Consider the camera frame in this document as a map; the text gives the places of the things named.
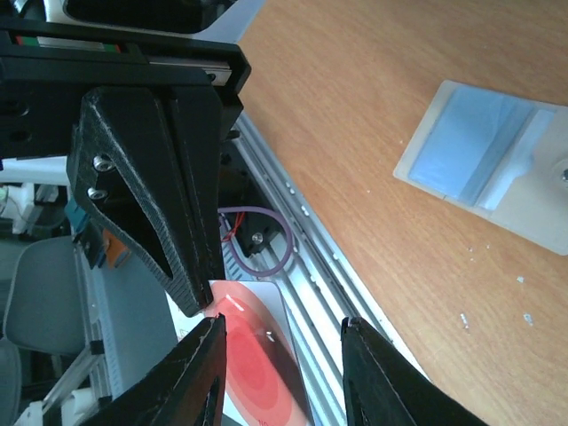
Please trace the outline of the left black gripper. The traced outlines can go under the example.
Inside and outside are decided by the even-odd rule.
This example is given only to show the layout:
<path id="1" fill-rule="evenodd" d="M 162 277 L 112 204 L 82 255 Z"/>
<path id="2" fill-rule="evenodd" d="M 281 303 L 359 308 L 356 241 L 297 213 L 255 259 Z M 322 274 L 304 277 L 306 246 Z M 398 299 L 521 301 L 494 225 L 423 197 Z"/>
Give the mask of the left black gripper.
<path id="1" fill-rule="evenodd" d="M 224 276 L 220 130 L 240 113 L 250 72 L 236 44 L 4 29 L 1 156 L 68 154 L 79 120 L 67 168 L 77 203 L 193 316 L 209 303 L 209 281 Z"/>

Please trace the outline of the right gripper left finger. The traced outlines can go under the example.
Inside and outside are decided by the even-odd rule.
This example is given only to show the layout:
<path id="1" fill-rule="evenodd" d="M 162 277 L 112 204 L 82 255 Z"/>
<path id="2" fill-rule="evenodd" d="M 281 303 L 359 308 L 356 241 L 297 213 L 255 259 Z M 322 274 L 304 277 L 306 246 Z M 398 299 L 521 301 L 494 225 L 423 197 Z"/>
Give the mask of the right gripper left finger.
<path id="1" fill-rule="evenodd" d="M 219 425 L 226 378 L 225 316 L 206 317 L 88 425 Z"/>

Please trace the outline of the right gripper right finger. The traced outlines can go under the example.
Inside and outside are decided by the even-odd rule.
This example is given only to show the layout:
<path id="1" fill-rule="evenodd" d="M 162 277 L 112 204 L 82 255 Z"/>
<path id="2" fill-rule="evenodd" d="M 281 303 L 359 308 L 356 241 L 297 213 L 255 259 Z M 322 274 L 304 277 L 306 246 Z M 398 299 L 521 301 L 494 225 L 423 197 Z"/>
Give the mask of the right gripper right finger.
<path id="1" fill-rule="evenodd" d="M 346 317 L 341 329 L 349 425 L 483 425 L 431 383 L 371 324 Z"/>

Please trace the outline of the white card holder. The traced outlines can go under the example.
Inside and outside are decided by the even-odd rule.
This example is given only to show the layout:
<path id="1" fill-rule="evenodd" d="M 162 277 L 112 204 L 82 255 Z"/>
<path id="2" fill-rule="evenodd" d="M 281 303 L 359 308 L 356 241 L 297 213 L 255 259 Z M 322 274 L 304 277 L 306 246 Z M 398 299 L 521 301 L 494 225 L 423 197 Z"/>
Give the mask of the white card holder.
<path id="1" fill-rule="evenodd" d="M 393 174 L 567 253 L 567 108 L 443 81 Z"/>

